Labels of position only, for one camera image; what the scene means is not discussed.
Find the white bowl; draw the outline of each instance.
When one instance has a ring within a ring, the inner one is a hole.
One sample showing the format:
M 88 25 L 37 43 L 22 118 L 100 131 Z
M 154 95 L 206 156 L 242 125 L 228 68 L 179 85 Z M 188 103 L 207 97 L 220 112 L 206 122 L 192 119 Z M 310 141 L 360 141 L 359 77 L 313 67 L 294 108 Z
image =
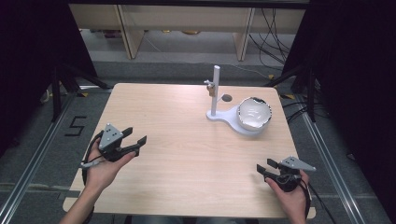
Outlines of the white bowl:
M 264 100 L 249 97 L 236 110 L 239 124 L 246 130 L 262 131 L 272 117 L 271 107 Z

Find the gray carpet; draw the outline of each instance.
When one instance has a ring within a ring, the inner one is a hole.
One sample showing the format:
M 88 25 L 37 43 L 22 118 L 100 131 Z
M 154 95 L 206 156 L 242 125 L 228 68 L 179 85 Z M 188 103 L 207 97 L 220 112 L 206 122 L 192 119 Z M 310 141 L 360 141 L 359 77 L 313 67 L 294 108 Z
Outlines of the gray carpet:
M 99 78 L 108 84 L 118 82 L 137 83 L 175 83 L 203 85 L 205 79 L 211 79 L 213 64 L 174 64 L 174 63 L 94 63 Z M 278 77 L 280 72 L 263 66 L 241 66 L 241 70 L 231 65 L 221 65 L 220 85 L 262 86 L 268 81 L 268 75 Z M 289 79 L 277 86 L 280 94 L 290 93 Z M 89 85 L 85 80 L 79 80 L 81 85 Z M 93 135 L 110 93 L 89 93 L 87 97 L 76 97 L 67 110 L 56 137 L 50 149 L 35 174 L 31 187 L 24 195 L 11 223 L 56 223 L 64 215 L 62 209 L 66 190 L 71 185 L 80 160 Z M 282 105 L 296 102 L 292 99 L 281 99 Z M 285 108 L 285 116 L 299 110 L 297 105 Z M 326 111 L 319 109 L 320 115 Z M 78 129 L 70 128 L 73 119 L 75 125 L 84 126 L 80 136 L 65 136 L 78 133 Z M 390 223 L 380 203 L 361 173 L 360 168 L 346 157 L 347 149 L 332 124 L 331 118 L 316 116 L 317 125 L 323 138 L 332 152 L 336 164 L 342 172 L 348 187 L 359 204 L 359 208 L 368 223 Z M 0 202 L 2 203 L 10 192 L 9 184 L 16 183 L 27 162 L 32 157 L 45 131 L 50 125 L 51 102 L 40 106 L 21 134 L 21 144 L 10 148 L 0 159 Z M 303 117 L 298 117 L 290 123 L 290 131 L 301 160 L 316 166 L 318 170 L 309 173 L 311 184 L 318 192 L 337 220 L 337 223 L 351 223 L 346 209 L 329 178 L 328 172 L 321 160 L 317 147 L 306 128 Z M 313 195 L 313 205 L 317 215 L 309 223 L 331 223 L 329 216 L 321 207 L 317 197 Z M 111 214 L 95 214 L 92 223 L 123 223 L 124 216 Z M 286 219 L 266 219 L 261 223 L 289 223 Z

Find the table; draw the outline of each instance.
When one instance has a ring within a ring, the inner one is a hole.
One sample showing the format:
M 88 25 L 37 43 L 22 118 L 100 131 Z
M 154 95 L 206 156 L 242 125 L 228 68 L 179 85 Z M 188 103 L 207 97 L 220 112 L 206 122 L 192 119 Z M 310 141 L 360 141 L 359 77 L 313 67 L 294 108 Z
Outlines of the table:
M 193 217 L 284 217 L 272 190 L 256 172 L 297 157 L 275 89 L 219 86 L 219 101 L 227 110 L 257 96 L 273 110 L 269 126 L 256 137 L 233 131 L 226 123 L 210 121 L 205 113 L 211 97 L 205 85 L 117 84 L 95 133 L 111 122 L 119 130 L 134 127 L 122 146 L 144 135 L 140 156 L 121 169 L 95 205 L 97 213 Z M 70 190 L 83 189 L 78 170 Z M 76 198 L 66 198 L 68 210 Z M 311 208 L 309 217 L 315 216 Z

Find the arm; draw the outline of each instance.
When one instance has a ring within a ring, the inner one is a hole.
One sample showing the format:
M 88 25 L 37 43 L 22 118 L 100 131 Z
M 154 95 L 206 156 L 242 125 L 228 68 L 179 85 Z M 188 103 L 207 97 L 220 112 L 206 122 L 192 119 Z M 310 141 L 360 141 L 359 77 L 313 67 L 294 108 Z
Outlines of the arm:
M 309 176 L 304 171 L 300 171 L 300 175 L 308 185 Z M 290 222 L 292 224 L 305 224 L 305 195 L 303 190 L 297 187 L 294 191 L 284 192 L 273 179 L 267 177 L 265 181 L 275 192 Z
M 100 156 L 98 149 L 99 142 L 100 138 L 93 144 L 89 160 Z M 128 153 L 118 161 L 114 162 L 105 161 L 103 158 L 97 159 L 102 160 L 102 162 L 88 170 L 87 183 L 84 190 L 81 192 L 80 196 L 66 215 L 62 218 L 60 223 L 82 223 L 90 214 L 102 191 L 113 182 L 121 167 L 128 163 L 134 155 L 134 152 Z

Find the white stand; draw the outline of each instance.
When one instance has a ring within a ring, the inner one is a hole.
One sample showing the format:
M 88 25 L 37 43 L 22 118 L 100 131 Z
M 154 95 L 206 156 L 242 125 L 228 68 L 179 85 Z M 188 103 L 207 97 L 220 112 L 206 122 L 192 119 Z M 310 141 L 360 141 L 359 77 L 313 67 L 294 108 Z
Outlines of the white stand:
M 237 133 L 241 133 L 247 136 L 255 136 L 262 133 L 262 130 L 253 132 L 246 130 L 243 128 L 239 122 L 238 117 L 236 116 L 236 110 L 239 105 L 234 106 L 228 111 L 217 111 L 217 103 L 218 103 L 218 89 L 219 89 L 219 70 L 220 67 L 215 65 L 214 74 L 213 74 L 213 84 L 215 86 L 215 96 L 212 96 L 212 107 L 210 110 L 206 112 L 206 117 L 211 121 L 223 121 L 230 125 L 230 127 L 236 131 Z

